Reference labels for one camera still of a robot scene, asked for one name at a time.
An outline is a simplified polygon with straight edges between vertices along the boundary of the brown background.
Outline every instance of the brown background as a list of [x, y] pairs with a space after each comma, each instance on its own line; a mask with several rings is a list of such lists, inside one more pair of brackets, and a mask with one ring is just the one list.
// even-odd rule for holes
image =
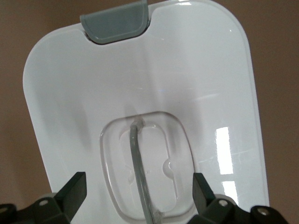
[[[128, 2], [0, 0], [0, 204], [20, 209], [50, 192], [22, 89], [30, 50], [50, 31], [78, 23], [81, 14]], [[299, 1], [216, 2], [237, 17], [249, 39], [271, 206], [298, 224]]]

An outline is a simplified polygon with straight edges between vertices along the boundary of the gray plastic clip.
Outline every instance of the gray plastic clip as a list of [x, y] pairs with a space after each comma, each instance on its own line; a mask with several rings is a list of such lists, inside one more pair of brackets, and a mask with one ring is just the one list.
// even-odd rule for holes
[[149, 24], [146, 0], [80, 16], [88, 37], [106, 44], [141, 35]]

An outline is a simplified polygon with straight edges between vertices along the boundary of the silver screw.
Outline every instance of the silver screw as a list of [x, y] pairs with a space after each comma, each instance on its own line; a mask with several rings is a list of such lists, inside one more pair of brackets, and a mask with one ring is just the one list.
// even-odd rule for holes
[[7, 207], [1, 208], [1, 209], [0, 209], [0, 213], [6, 212], [7, 210], [8, 210]]
[[266, 210], [265, 208], [262, 208], [262, 207], [261, 207], [261, 208], [258, 208], [257, 211], [258, 211], [259, 213], [261, 213], [263, 216], [267, 216], [267, 215], [270, 214], [268, 210]]
[[225, 200], [220, 200], [220, 201], [219, 201], [219, 205], [221, 205], [221, 206], [225, 207], [225, 206], [227, 206], [227, 205], [228, 205], [228, 202], [227, 202], [227, 201], [225, 201]]
[[39, 206], [43, 206], [45, 204], [47, 204], [49, 201], [48, 200], [43, 200], [39, 203]]

